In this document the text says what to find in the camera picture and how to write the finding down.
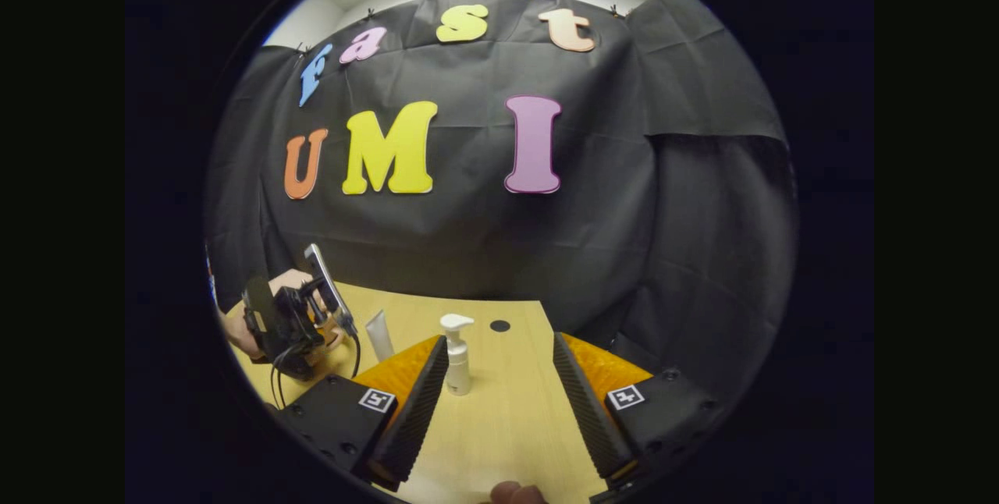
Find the table surface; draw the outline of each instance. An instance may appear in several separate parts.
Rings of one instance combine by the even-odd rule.
[[[299,286],[309,275],[289,270],[271,280],[274,291]],[[475,319],[461,331],[468,342],[471,391],[464,396],[440,393],[424,445],[410,480],[396,496],[414,504],[479,504],[501,481],[538,485],[549,504],[585,503],[606,490],[586,453],[572,409],[552,363],[553,331],[538,301],[473,301],[389,293],[337,283],[361,341],[361,371],[378,363],[364,324],[385,310],[396,353],[442,334],[440,317],[459,313]],[[227,318],[243,314],[243,304]],[[496,332],[489,323],[503,319],[510,330]],[[270,365],[250,362],[233,347],[250,383],[265,402],[271,397]],[[329,372],[350,377],[354,344],[346,340],[302,382],[283,377],[290,404]]]

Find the person's hand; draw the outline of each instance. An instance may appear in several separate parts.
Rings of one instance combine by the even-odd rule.
[[[236,348],[239,348],[246,355],[250,356],[250,359],[256,360],[264,355],[264,351],[257,345],[257,340],[254,339],[253,334],[250,333],[250,329],[247,328],[247,323],[243,319],[243,315],[222,317],[222,328],[226,330],[226,338]]]
[[[545,504],[545,497],[534,485],[521,487],[516,481],[504,481],[492,487],[489,501],[492,504]]]

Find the orange letter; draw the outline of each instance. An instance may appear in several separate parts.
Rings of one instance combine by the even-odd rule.
[[[293,201],[300,201],[311,193],[315,186],[315,176],[318,174],[318,152],[322,141],[329,135],[329,131],[320,128],[309,134],[309,169],[306,170],[306,179],[299,180],[299,152],[306,142],[304,137],[293,137],[288,142],[288,156],[285,157],[285,193]]]
[[[549,10],[538,15],[549,21],[549,36],[559,48],[570,51],[589,51],[596,44],[590,38],[580,38],[575,27],[589,27],[589,19],[574,16],[571,9]]]

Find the finger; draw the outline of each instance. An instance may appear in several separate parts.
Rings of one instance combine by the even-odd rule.
[[[489,500],[492,504],[510,504],[511,498],[514,497],[514,493],[521,488],[521,483],[516,481],[504,481],[492,487],[492,492],[489,493]]]
[[[520,488],[510,497],[510,504],[545,504],[545,497],[538,487],[531,485]]]

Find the white pump dispenser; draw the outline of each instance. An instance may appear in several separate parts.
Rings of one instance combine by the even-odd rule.
[[[474,323],[475,320],[456,313],[447,313],[440,317],[440,326],[447,336],[447,376],[445,383],[447,392],[453,395],[463,395],[471,389],[471,376],[468,375],[468,344],[461,340],[461,329]]]

